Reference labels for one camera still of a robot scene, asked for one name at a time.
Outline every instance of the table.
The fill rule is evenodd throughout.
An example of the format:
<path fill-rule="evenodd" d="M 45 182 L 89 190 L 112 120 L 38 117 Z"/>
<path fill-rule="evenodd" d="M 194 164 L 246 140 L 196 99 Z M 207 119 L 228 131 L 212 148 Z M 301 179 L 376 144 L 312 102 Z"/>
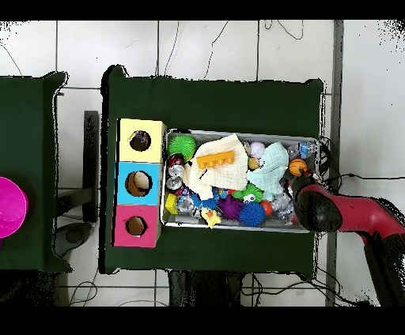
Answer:
<path fill-rule="evenodd" d="M 70 271 L 52 250 L 57 201 L 53 102 L 65 79 L 65 73 L 0 77 L 0 175 L 28 197 L 25 222 L 4 239 L 0 269 Z"/>
<path fill-rule="evenodd" d="M 163 227 L 153 249 L 111 247 L 117 118 L 161 120 L 168 128 L 318 137 L 320 80 L 186 81 L 104 73 L 101 92 L 100 271 L 212 269 L 313 274 L 314 234 Z"/>

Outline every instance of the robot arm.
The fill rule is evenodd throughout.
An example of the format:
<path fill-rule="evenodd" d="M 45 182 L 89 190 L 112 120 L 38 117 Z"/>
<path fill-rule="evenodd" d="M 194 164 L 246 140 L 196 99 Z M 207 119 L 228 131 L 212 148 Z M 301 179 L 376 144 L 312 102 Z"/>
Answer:
<path fill-rule="evenodd" d="M 310 176 L 296 177 L 291 187 L 302 226 L 357 232 L 381 306 L 405 306 L 405 216 L 382 198 L 330 194 Z"/>

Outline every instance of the orange toy comb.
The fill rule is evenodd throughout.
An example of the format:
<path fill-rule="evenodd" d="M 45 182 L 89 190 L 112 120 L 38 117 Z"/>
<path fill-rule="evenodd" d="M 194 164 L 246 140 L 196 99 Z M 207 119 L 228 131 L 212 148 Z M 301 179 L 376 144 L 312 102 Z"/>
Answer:
<path fill-rule="evenodd" d="M 234 161 L 235 153 L 233 151 L 197 157 L 197 164 L 199 165 L 199 168 L 213 168 L 216 164 L 223 165 L 225 162 L 228 164 L 233 164 Z"/>

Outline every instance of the blue box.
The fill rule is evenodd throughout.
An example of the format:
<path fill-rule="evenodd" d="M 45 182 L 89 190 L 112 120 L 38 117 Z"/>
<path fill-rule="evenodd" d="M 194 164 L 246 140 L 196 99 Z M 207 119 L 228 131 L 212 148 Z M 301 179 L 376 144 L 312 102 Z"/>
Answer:
<path fill-rule="evenodd" d="M 135 197 L 125 188 L 127 176 L 134 171 L 143 171 L 152 179 L 152 188 L 143 197 Z M 161 164 L 118 162 L 117 205 L 159 205 Z"/>

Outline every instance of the orange ball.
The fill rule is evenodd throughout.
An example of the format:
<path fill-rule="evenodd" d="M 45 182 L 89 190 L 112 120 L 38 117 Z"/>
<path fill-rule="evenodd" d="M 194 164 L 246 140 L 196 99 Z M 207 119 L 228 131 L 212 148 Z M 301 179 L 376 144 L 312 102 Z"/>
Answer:
<path fill-rule="evenodd" d="M 271 207 L 271 202 L 267 200 L 262 200 L 260 202 L 261 206 L 263 207 L 264 211 L 266 212 L 266 216 L 269 216 L 273 213 L 273 208 Z"/>
<path fill-rule="evenodd" d="M 307 171 L 308 166 L 304 160 L 302 160 L 301 158 L 296 158 L 295 160 L 291 160 L 289 169 L 293 175 L 299 176 L 299 175 L 301 175 L 300 169 Z"/>

